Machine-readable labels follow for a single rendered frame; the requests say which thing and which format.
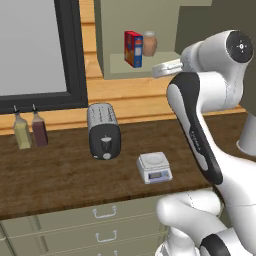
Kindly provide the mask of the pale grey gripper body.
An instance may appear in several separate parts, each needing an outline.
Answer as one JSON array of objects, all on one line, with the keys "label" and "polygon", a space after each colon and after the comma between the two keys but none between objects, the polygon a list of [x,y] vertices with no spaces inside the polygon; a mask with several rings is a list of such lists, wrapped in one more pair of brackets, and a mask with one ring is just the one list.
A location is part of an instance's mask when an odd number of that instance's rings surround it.
[{"label": "pale grey gripper body", "polygon": [[152,75],[154,78],[165,77],[173,75],[182,71],[183,64],[179,59],[172,61],[164,62],[158,65],[155,65],[152,68]]}]

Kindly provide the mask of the red and blue food box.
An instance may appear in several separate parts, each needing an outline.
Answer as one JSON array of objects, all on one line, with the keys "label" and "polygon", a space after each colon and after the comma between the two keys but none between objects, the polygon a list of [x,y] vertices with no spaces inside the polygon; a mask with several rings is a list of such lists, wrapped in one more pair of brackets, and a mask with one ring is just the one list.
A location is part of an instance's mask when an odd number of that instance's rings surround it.
[{"label": "red and blue food box", "polygon": [[124,32],[124,60],[133,68],[142,66],[143,36],[135,31]]}]

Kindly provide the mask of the olive cabinet door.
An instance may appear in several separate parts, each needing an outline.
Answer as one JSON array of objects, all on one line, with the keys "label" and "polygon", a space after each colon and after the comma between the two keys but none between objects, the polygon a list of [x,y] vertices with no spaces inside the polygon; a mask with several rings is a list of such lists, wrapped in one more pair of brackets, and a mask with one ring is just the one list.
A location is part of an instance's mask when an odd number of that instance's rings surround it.
[{"label": "olive cabinet door", "polygon": [[175,50],[182,50],[213,34],[230,29],[246,33],[253,42],[254,57],[245,79],[240,105],[256,116],[256,0],[212,0],[211,6],[181,7]]}]

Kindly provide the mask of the white digital scale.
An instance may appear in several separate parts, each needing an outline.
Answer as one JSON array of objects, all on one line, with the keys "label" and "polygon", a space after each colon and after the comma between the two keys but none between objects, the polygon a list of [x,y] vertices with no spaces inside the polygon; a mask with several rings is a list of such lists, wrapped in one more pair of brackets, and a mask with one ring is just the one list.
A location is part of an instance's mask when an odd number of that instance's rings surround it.
[{"label": "white digital scale", "polygon": [[173,178],[170,164],[163,152],[141,154],[136,164],[145,184],[170,181]]}]

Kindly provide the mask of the brown jar with pale lid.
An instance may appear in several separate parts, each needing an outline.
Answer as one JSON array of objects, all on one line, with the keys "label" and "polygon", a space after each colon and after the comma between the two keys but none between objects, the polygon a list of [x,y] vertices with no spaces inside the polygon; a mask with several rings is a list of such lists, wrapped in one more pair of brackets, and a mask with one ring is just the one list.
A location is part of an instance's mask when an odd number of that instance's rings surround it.
[{"label": "brown jar with pale lid", "polygon": [[143,36],[143,55],[152,57],[157,49],[156,33],[153,31],[146,31]]}]

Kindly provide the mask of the silver and black toaster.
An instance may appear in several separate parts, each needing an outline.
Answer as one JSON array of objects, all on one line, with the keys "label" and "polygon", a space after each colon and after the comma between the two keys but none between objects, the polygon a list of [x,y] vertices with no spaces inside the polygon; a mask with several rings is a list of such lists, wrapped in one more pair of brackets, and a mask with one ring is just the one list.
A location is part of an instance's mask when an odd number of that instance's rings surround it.
[{"label": "silver and black toaster", "polygon": [[90,152],[95,159],[110,160],[120,154],[121,131],[111,104],[91,104],[87,125]]}]

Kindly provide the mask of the black framed window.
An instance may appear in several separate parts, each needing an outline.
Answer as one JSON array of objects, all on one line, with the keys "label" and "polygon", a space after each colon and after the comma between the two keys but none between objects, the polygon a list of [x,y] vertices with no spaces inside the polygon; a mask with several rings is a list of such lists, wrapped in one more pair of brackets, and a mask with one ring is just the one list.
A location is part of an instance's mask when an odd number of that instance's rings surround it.
[{"label": "black framed window", "polygon": [[88,105],[78,0],[0,0],[0,114]]}]

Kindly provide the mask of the white tapered appliance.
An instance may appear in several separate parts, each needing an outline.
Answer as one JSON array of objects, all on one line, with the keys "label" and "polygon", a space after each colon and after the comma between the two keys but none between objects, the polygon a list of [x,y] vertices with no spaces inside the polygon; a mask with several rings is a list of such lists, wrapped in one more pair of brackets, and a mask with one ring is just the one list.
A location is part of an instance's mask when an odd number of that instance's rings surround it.
[{"label": "white tapered appliance", "polygon": [[241,152],[249,156],[256,156],[256,117],[254,115],[248,114],[236,145]]}]

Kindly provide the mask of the dark red sauce bottle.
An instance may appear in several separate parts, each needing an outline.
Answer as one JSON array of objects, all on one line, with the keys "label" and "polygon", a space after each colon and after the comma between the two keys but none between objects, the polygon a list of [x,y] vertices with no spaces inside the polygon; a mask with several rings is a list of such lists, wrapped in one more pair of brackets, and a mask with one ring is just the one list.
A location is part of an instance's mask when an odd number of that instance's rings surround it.
[{"label": "dark red sauce bottle", "polygon": [[38,114],[36,107],[33,107],[32,130],[37,147],[48,145],[48,136],[44,119]]}]

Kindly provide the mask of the yellow oil bottle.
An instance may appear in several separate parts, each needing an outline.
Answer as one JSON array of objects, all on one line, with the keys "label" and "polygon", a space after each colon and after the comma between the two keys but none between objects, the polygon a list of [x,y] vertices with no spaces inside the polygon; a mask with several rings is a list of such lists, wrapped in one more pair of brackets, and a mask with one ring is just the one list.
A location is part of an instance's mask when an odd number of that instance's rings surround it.
[{"label": "yellow oil bottle", "polygon": [[25,119],[20,116],[17,108],[14,108],[15,121],[13,125],[13,130],[15,138],[20,149],[28,149],[32,145],[32,140],[28,128],[28,123]]}]

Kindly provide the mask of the olive drawer front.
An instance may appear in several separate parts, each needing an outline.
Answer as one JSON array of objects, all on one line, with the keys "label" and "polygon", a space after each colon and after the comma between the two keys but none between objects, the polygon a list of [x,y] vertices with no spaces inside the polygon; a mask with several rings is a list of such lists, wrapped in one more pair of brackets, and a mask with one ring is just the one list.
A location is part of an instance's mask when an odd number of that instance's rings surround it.
[{"label": "olive drawer front", "polygon": [[162,241],[162,237],[148,237],[108,246],[99,246],[47,256],[143,256],[146,254],[154,256],[156,249]]},{"label": "olive drawer front", "polygon": [[[91,207],[41,214],[38,216],[38,218],[42,227],[42,231],[64,229],[88,224],[98,224],[106,221],[113,221],[154,213],[156,211],[156,203],[159,199],[160,196],[153,196],[141,199],[120,201]],[[96,219],[92,213],[94,208],[107,209],[108,207],[112,206],[117,207],[117,214],[114,217],[107,219]]]},{"label": "olive drawer front", "polygon": [[[111,234],[117,230],[117,239],[113,242],[98,243],[95,238],[96,233]],[[40,234],[44,239],[48,252],[44,255],[53,255],[55,253],[71,252],[77,249],[86,249],[101,245],[111,245],[128,240],[137,240],[152,235],[158,235],[166,231],[166,228],[154,218],[145,218],[118,223],[98,225],[94,227],[80,227],[68,231],[56,231]],[[32,250],[18,256],[36,256],[31,253]]]}]

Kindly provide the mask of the olive base cupboard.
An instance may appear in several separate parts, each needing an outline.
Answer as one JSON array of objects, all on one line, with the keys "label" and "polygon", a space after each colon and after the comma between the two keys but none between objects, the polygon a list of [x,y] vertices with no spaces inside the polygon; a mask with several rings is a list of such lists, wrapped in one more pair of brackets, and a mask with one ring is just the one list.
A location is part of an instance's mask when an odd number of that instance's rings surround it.
[{"label": "olive base cupboard", "polygon": [[32,250],[29,254],[40,256],[48,252],[45,241],[40,236],[42,227],[37,216],[3,220],[1,224],[18,254]]}]

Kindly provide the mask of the olive open wall cabinet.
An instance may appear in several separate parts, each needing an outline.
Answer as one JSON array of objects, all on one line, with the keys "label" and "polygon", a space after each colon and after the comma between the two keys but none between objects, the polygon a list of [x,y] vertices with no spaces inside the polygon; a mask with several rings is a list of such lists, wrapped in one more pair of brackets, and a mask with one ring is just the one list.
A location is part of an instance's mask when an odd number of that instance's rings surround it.
[{"label": "olive open wall cabinet", "polygon": [[[94,0],[97,58],[105,79],[152,76],[152,67],[179,58],[175,52],[180,8],[211,6],[212,0]],[[124,32],[156,33],[153,57],[144,57],[141,68],[124,60]]]}]

